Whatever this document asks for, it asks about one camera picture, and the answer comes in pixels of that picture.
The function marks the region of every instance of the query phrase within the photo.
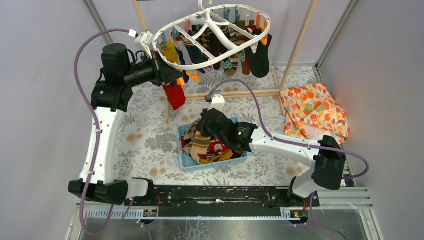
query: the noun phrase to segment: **reflective metal surface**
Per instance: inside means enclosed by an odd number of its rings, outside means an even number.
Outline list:
[[[361,217],[354,209],[314,210],[318,223],[342,231],[349,240],[367,239]],[[91,231],[97,231],[104,219],[86,220]],[[106,230],[98,236],[81,234],[81,240],[115,240],[119,220],[111,220]],[[287,221],[268,220],[156,220],[148,225],[153,240],[326,240],[315,226],[294,227]],[[335,239],[340,235],[329,231]],[[148,240],[146,229],[134,220],[125,220],[120,240]]]

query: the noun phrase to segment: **white wall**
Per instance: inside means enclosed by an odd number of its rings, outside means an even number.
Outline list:
[[[80,0],[0,3],[0,239],[63,239],[90,138],[74,57],[97,29]],[[87,47],[80,77],[91,93],[103,39]]]
[[[347,112],[347,148],[370,161],[358,181],[386,240],[424,235],[423,9],[422,0],[359,1],[322,67]]]
[[[132,28],[140,31],[140,23],[130,0],[93,1],[106,28]],[[163,0],[139,2],[144,13],[147,27],[152,33],[173,21],[197,13],[197,0]],[[213,6],[223,4],[244,4],[264,11],[271,18],[270,34],[273,36],[269,49],[269,60],[273,64],[289,62],[300,28],[311,0],[214,0]],[[315,9],[302,46],[297,54],[296,63],[316,63],[323,53],[331,35],[336,29],[349,0],[320,0]],[[133,41],[125,36],[113,38],[133,48]]]

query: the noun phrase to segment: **yellow sock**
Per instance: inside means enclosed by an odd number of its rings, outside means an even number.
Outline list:
[[[163,43],[160,44],[160,48],[162,48],[163,55],[165,55],[168,61],[179,64],[177,50],[175,50],[175,45],[173,41],[168,40],[167,45],[167,47],[164,47]]]

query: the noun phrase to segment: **blue plastic basket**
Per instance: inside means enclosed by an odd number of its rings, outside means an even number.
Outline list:
[[[240,122],[240,118],[238,116],[232,116],[230,119],[234,122]],[[233,164],[241,164],[246,161],[246,159],[251,155],[250,152],[243,152],[241,157],[234,158],[226,161],[219,161],[209,164],[198,164],[193,158],[191,158],[185,151],[183,151],[183,146],[181,145],[181,137],[184,136],[184,133],[190,128],[191,124],[181,125],[176,129],[176,142],[178,147],[178,158],[179,165],[186,172],[194,172],[199,170],[213,169]]]

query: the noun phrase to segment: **wooden frame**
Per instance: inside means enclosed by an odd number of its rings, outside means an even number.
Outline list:
[[[283,90],[287,79],[289,77],[290,71],[293,67],[293,63],[295,62],[296,56],[298,55],[298,51],[302,45],[302,41],[305,37],[305,33],[306,30],[308,29],[309,23],[311,22],[311,18],[312,15],[314,14],[315,11],[315,7],[317,6],[317,2],[318,0],[310,0],[310,4],[309,7],[307,9],[306,12],[306,16],[303,20],[303,24],[302,27],[300,28],[300,32],[299,35],[297,36],[297,40],[296,43],[294,44],[294,48],[291,52],[290,55],[290,59],[288,60],[288,64],[287,67],[285,69],[284,72],[284,76],[282,77],[281,83],[278,84],[278,79],[276,74],[274,73],[272,75],[273,81],[274,81],[274,85],[275,85],[275,89],[266,89],[266,90],[254,90],[254,94],[257,97],[273,97],[273,96],[278,96],[280,97],[280,91]],[[138,21],[140,23],[141,29],[147,30],[147,25],[146,25],[146,21],[144,19],[144,15],[142,12],[142,8],[140,7],[140,4],[138,2],[138,0],[132,0],[132,4],[134,5],[134,9],[135,9],[135,13],[137,14],[137,18]],[[187,101],[201,101],[205,99],[205,96],[208,95],[209,93],[192,93],[192,94],[186,94],[186,100]],[[221,92],[221,95],[223,95],[225,98],[231,99],[231,98],[251,98],[252,95],[249,91],[231,91],[231,92]],[[281,114],[283,115],[283,117],[286,114],[286,111],[284,109],[283,106],[283,102],[279,101],[279,105],[281,108]],[[165,122],[168,123],[169,122],[169,118],[170,118],[170,104],[167,102],[166,104],[166,113],[165,113]]]

